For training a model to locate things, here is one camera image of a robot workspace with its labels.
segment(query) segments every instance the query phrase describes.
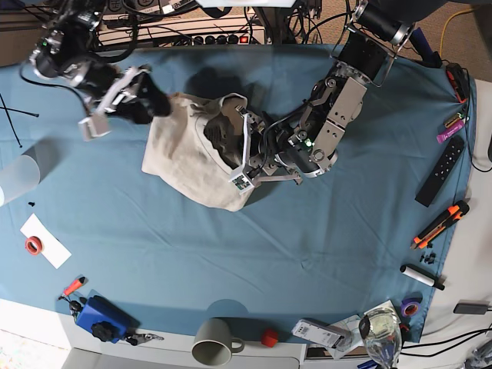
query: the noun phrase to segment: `white marker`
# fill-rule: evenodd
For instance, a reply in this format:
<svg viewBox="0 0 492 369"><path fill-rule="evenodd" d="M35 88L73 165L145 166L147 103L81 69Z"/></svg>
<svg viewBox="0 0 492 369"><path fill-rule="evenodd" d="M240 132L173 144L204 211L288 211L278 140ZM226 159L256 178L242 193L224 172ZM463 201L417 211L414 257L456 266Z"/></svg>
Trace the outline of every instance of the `white marker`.
<svg viewBox="0 0 492 369"><path fill-rule="evenodd" d="M402 272L403 274L407 275L410 278L415 279L416 281L426 284L427 286L437 288L438 290L441 291L444 290L444 286L441 283L439 283L438 278L430 278L427 275L423 275L422 273L413 269L412 266L409 264L402 265L400 268L400 272Z"/></svg>

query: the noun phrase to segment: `tape roll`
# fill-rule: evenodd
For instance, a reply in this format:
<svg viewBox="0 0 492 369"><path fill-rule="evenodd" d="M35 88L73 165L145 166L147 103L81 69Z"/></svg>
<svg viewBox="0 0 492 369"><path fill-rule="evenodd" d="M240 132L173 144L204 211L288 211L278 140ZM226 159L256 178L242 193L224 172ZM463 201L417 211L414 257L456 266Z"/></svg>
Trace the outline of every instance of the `tape roll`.
<svg viewBox="0 0 492 369"><path fill-rule="evenodd" d="M29 254L36 256L43 251L43 243L41 243L41 240L36 236L32 236L25 240L25 249Z"/></svg>
<svg viewBox="0 0 492 369"><path fill-rule="evenodd" d="M421 309L421 304L416 298L407 298L401 302L401 315L404 317L414 316Z"/></svg>

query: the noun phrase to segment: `teal cloth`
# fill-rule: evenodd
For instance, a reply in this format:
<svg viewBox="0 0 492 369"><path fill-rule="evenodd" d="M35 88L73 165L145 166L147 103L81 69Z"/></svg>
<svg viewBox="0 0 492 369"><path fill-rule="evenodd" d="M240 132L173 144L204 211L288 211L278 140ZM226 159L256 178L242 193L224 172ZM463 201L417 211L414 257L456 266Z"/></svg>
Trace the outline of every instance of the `teal cloth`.
<svg viewBox="0 0 492 369"><path fill-rule="evenodd" d="M237 92L256 112L280 116L326 75L327 50L165 48L121 65L150 64L169 94ZM23 148L0 118L0 168L33 147L44 179L0 208L0 298L67 314L57 296L83 274L82 294L99 293L142 328L195 334L207 317L228 317L244 339L259 341L272 327L281 340L299 342L288 333L300 318L334 323L416 294L422 308L410 325L412 340L420 337L434 290L399 269L419 264L423 251L410 250L412 238L463 198L470 173L464 153L433 205L414 200L444 150L438 129L462 108L443 70L399 59L382 88L369 87L329 173L300 186L264 184L236 213L196 204L142 173L148 126L112 118L111 134L83 142L75 97L28 85L17 73L17 66L0 70L0 93L8 107L40 117L11 113ZM474 108L470 115L474 137ZM72 253L58 270L24 249L19 229L32 212ZM436 263L422 264L430 273L441 272L451 236L434 242Z"/></svg>

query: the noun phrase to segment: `power strip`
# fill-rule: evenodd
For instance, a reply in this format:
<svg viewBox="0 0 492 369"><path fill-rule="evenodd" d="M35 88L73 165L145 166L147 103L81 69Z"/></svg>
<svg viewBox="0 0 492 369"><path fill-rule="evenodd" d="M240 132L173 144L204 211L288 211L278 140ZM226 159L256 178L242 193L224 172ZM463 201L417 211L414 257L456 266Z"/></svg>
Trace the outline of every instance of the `power strip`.
<svg viewBox="0 0 492 369"><path fill-rule="evenodd" d="M105 21L114 19L103 17ZM260 44L264 44L266 37L264 27L253 25L253 37ZM138 40L151 41L153 38L163 38L177 35L186 35L193 39L193 45L248 45L250 43L250 28L244 16L226 15L220 19L190 18L190 19L163 19L145 25L138 33ZM104 46L126 44L131 41L131 28L102 27L99 40Z"/></svg>

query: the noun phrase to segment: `purple tape roll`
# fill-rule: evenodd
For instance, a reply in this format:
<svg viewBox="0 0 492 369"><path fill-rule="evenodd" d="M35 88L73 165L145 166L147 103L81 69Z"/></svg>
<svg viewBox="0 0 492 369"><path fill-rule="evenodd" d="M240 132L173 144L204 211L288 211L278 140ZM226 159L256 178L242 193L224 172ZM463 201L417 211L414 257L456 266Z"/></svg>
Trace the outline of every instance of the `purple tape roll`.
<svg viewBox="0 0 492 369"><path fill-rule="evenodd" d="M405 298L401 302L401 315L411 317L421 309L421 303L418 298Z"/></svg>

